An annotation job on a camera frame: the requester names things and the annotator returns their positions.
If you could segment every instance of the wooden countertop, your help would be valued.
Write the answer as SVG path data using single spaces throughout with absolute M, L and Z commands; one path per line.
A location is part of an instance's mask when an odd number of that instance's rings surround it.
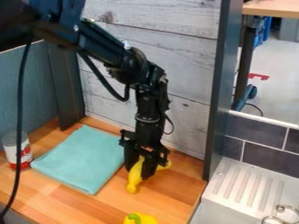
M 60 131 L 57 122 L 49 122 L 30 135 L 34 157 L 38 158 L 65 140 L 82 123 L 113 134 L 120 130 L 89 117 L 66 131 Z M 173 166 L 141 183 L 137 194 L 126 192 L 128 174 L 123 167 L 94 196 L 61 185 L 33 169 L 22 171 L 12 208 L 37 223 L 46 224 L 122 224 L 124 217 L 132 212 L 154 215 L 160 224 L 183 224 L 205 187 L 201 178 L 203 162 L 176 151 L 170 154 L 170 159 Z M 0 152 L 0 202 L 4 204 L 11 194 L 14 175 Z
M 253 0 L 243 5 L 244 15 L 299 18 L 298 0 Z

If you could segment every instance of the red can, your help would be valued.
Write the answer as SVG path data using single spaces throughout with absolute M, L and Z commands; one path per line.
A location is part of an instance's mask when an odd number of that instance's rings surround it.
M 5 135 L 2 139 L 2 145 L 5 150 L 5 154 L 10 168 L 17 168 L 17 132 L 11 132 Z M 30 168 L 33 161 L 33 155 L 29 143 L 28 136 L 22 131 L 22 151 L 21 151 L 21 170 Z

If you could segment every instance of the blue cloth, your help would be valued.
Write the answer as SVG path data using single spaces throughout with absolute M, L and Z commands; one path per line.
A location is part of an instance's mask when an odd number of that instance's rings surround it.
M 84 193 L 95 194 L 123 163 L 119 137 L 87 126 L 31 163 L 31 167 Z

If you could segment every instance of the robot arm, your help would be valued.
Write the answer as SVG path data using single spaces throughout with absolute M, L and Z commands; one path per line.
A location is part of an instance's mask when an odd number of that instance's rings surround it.
M 167 165 L 169 150 L 161 144 L 165 114 L 170 101 L 164 70 L 148 61 L 136 48 L 125 45 L 92 20 L 80 19 L 85 0 L 3 0 L 0 3 L 0 42 L 33 32 L 58 46 L 75 51 L 89 65 L 103 86 L 118 100 L 127 101 L 136 91 L 136 131 L 122 130 L 125 166 L 129 171 L 144 156 L 142 177 Z M 116 93 L 90 58 L 101 61 L 109 74 L 125 85 Z

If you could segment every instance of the white wooden wall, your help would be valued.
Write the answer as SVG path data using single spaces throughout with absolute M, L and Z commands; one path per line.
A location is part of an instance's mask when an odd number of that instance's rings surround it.
M 167 75 L 168 115 L 175 132 L 163 142 L 204 158 L 221 0 L 87 0 L 84 17 L 93 18 L 119 39 L 145 52 Z M 120 102 L 79 59 L 87 114 L 126 129 L 135 127 L 135 99 Z M 123 85 L 110 83 L 123 93 Z

